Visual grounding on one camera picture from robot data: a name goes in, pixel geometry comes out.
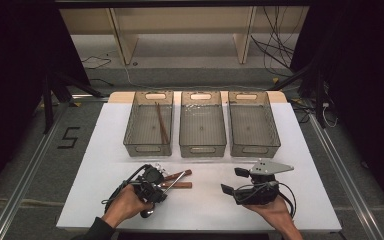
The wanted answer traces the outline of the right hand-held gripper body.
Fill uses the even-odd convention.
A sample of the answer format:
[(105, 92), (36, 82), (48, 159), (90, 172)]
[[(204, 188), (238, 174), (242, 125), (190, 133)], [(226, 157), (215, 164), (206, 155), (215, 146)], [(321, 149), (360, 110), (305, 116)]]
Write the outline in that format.
[(279, 194), (280, 185), (275, 175), (293, 169), (291, 165), (258, 160), (252, 168), (247, 169), (251, 184), (235, 189), (233, 198), (238, 205), (265, 205), (273, 202)]

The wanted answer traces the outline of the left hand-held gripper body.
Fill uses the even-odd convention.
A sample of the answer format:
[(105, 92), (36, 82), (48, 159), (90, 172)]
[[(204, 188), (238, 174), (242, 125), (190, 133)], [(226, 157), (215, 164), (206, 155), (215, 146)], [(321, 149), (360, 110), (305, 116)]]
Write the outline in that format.
[(149, 164), (143, 165), (141, 169), (144, 170), (144, 173), (133, 181), (136, 195), (140, 199), (152, 203), (163, 202), (167, 194), (160, 187), (160, 184), (164, 180), (162, 173)]

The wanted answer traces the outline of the smoky clear plastic bin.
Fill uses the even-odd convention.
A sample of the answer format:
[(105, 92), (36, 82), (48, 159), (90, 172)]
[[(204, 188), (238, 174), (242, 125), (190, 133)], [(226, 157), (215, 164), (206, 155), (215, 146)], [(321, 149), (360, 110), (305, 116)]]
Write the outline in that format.
[(221, 93), (182, 92), (179, 129), (181, 156), (223, 157), (226, 145)]
[[(131, 157), (170, 156), (174, 115), (172, 91), (138, 91), (134, 94), (123, 144)], [(162, 144), (155, 102), (160, 104), (169, 143)]]
[(233, 157), (273, 158), (281, 146), (267, 92), (228, 93)]

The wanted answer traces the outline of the wooden handled knife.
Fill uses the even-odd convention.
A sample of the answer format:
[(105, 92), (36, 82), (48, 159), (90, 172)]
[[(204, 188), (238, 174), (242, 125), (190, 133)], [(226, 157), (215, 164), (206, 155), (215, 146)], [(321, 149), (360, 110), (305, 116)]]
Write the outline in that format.
[(164, 181), (172, 181), (172, 180), (177, 179), (180, 176), (188, 176), (188, 175), (191, 175), (191, 174), (192, 174), (192, 170), (191, 169), (187, 169), (185, 171), (181, 171), (181, 172), (178, 172), (178, 173), (175, 173), (175, 174), (171, 174), (171, 175), (165, 176), (164, 177)]

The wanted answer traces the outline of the brown wooden chopstick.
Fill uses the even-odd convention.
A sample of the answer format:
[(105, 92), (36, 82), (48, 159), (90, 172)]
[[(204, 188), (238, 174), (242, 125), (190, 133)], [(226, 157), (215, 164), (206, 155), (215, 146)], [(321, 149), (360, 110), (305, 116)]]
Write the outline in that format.
[(167, 128), (165, 126), (165, 122), (162, 116), (161, 107), (159, 103), (156, 103), (156, 109), (158, 114), (158, 120), (160, 125), (160, 132), (161, 132), (161, 138), (162, 138), (162, 144), (168, 144), (169, 143), (169, 137)]
[(156, 111), (157, 111), (157, 116), (158, 116), (158, 121), (160, 126), (161, 141), (162, 141), (162, 144), (167, 144), (168, 140), (167, 140), (165, 125), (164, 125), (162, 114), (161, 114), (161, 108), (159, 103), (157, 102), (155, 102), (155, 106), (156, 106)]

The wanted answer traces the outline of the person's right hand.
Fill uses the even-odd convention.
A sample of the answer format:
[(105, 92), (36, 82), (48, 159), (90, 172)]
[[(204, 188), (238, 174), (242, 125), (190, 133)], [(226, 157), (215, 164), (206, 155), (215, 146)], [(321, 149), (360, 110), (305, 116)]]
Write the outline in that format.
[(296, 230), (282, 197), (277, 197), (273, 202), (265, 205), (245, 205), (245, 208), (260, 215), (270, 226), (281, 233)]

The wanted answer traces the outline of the person's left hand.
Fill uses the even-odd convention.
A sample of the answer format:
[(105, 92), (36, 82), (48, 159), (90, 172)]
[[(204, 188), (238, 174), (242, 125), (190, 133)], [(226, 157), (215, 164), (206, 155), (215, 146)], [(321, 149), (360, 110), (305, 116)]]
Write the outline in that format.
[(150, 210), (152, 207), (151, 202), (139, 199), (132, 185), (127, 185), (119, 192), (101, 219), (110, 227), (116, 228), (123, 221), (136, 216), (141, 211)]

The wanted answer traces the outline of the black metal stand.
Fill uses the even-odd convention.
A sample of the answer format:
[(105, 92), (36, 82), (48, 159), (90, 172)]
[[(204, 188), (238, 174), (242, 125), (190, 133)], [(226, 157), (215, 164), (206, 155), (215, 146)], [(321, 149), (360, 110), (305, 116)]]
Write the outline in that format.
[(42, 81), (42, 96), (45, 109), (45, 134), (51, 130), (54, 123), (51, 94), (54, 94), (61, 103), (70, 102), (73, 99), (73, 95), (68, 90), (68, 85), (72, 85), (94, 97), (104, 97), (101, 92), (93, 89), (90, 85), (83, 84), (79, 80), (76, 80), (67, 74), (62, 72), (48, 73)]
[(323, 74), (314, 63), (310, 63), (303, 67), (301, 70), (294, 73), (292, 76), (287, 77), (283, 81), (276, 83), (269, 88), (269, 91), (280, 91), (284, 87), (292, 84), (296, 80), (301, 79), (302, 83), (299, 87), (298, 93), (301, 97), (308, 97), (311, 93), (315, 96), (315, 117), (322, 128), (327, 126), (324, 118), (323, 106), (325, 102), (325, 93), (323, 90)]

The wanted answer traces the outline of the dark curtain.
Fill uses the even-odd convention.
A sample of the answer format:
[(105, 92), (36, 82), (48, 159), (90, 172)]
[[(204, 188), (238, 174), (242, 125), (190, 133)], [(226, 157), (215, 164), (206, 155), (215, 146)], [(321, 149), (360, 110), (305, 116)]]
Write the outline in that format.
[(291, 63), (318, 61), (328, 96), (384, 193), (384, 0), (310, 0)]
[(89, 83), (55, 0), (0, 0), (0, 173), (55, 73)]

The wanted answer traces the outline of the metal floor rail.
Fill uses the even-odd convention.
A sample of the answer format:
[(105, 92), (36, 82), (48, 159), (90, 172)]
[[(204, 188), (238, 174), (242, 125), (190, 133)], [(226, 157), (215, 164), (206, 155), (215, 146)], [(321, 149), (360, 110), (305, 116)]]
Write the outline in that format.
[(40, 164), (43, 162), (60, 121), (67, 109), (67, 104), (60, 104), (57, 107), (56, 114), (52, 118), (54, 123), (46, 133), (40, 135), (40, 139), (35, 144), (34, 153), (28, 159), (28, 163), (23, 168), (22, 174), (12, 183), (11, 193), (7, 197), (0, 197), (0, 240), (4, 239), (18, 209), (24, 202), (27, 202), (28, 206), (35, 206), (35, 204), (45, 206), (43, 201), (27, 201), (25, 195), (33, 182)]
[(330, 136), (318, 124), (315, 116), (310, 116), (310, 122), (369, 240), (384, 240), (384, 234), (375, 215), (357, 189)]

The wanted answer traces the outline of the light wooden furniture frame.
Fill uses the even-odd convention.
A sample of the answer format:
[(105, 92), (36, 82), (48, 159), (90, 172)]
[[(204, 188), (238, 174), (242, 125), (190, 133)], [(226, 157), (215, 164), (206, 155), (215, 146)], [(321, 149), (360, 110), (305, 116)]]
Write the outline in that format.
[(60, 11), (72, 35), (111, 35), (124, 64), (131, 62), (141, 34), (230, 34), (238, 61), (247, 60), (253, 33), (301, 31), (308, 8), (286, 7), (163, 7), (91, 8)]

